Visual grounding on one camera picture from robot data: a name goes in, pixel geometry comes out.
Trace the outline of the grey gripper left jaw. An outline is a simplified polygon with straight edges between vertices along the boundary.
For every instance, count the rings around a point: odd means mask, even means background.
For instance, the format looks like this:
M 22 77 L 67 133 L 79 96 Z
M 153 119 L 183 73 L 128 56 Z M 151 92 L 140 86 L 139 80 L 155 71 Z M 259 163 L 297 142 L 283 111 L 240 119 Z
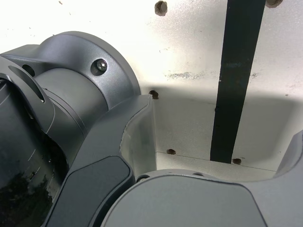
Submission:
M 131 97 L 101 116 L 85 138 L 46 227 L 99 227 L 136 178 L 156 170 L 151 95 Z

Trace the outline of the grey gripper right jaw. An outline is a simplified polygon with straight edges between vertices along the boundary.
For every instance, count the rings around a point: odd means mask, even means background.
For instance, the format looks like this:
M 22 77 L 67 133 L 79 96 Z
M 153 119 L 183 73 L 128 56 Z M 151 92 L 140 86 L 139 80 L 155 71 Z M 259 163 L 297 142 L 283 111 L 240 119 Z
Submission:
M 152 172 L 110 206 L 95 227 L 300 227 L 303 224 L 303 134 L 296 133 L 276 174 L 231 182 Z

